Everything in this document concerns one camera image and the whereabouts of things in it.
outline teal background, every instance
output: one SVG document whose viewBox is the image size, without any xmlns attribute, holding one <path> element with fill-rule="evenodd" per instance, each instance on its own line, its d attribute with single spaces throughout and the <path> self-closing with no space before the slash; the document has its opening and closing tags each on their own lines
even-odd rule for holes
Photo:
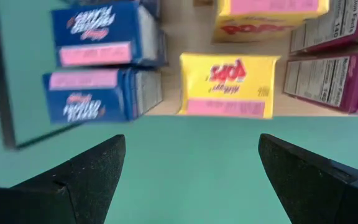
<svg viewBox="0 0 358 224">
<path fill-rule="evenodd" d="M 24 44 L 11 38 L 12 43 Z M 21 60 L 25 55 L 18 51 L 16 57 Z M 31 75 L 10 73 L 15 85 L 32 85 Z M 26 114 L 21 98 L 38 97 L 31 91 L 15 92 L 15 111 Z M 26 117 L 16 119 L 23 122 L 23 131 Z M 26 133 L 44 128 L 43 116 L 35 121 Z M 287 224 L 257 153 L 261 133 L 358 168 L 356 117 L 271 121 L 144 117 L 130 124 L 82 126 L 21 152 L 6 150 L 0 137 L 0 187 L 22 182 L 115 134 L 125 134 L 126 160 L 106 223 Z"/>
</svg>

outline frosted flakes box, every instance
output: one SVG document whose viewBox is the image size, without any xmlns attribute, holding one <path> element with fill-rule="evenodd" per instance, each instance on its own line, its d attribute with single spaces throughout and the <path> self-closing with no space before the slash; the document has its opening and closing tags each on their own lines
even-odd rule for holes
<svg viewBox="0 0 358 224">
<path fill-rule="evenodd" d="M 289 62 L 284 92 L 311 103 L 358 114 L 358 53 Z"/>
<path fill-rule="evenodd" d="M 44 87 L 51 123 L 125 122 L 138 118 L 161 102 L 155 100 L 161 92 L 156 83 L 152 90 L 142 89 L 145 88 L 142 86 L 151 85 L 138 80 L 145 74 L 156 82 L 160 80 L 157 72 L 134 69 L 45 74 Z"/>
<path fill-rule="evenodd" d="M 331 0 L 330 9 L 292 32 L 291 53 L 358 44 L 358 0 Z"/>
<path fill-rule="evenodd" d="M 165 34 L 138 2 L 120 1 L 52 11 L 58 64 L 63 67 L 166 64 Z"/>
<path fill-rule="evenodd" d="M 214 42 L 281 37 L 329 9 L 329 0 L 218 0 Z"/>
<path fill-rule="evenodd" d="M 159 19 L 161 16 L 161 2 L 160 0 L 67 0 L 72 3 L 74 6 L 91 6 L 96 4 L 106 4 L 113 1 L 137 1 L 143 5 L 151 15 Z"/>
<path fill-rule="evenodd" d="M 261 55 L 182 54 L 178 114 L 272 118 L 275 64 Z"/>
</svg>

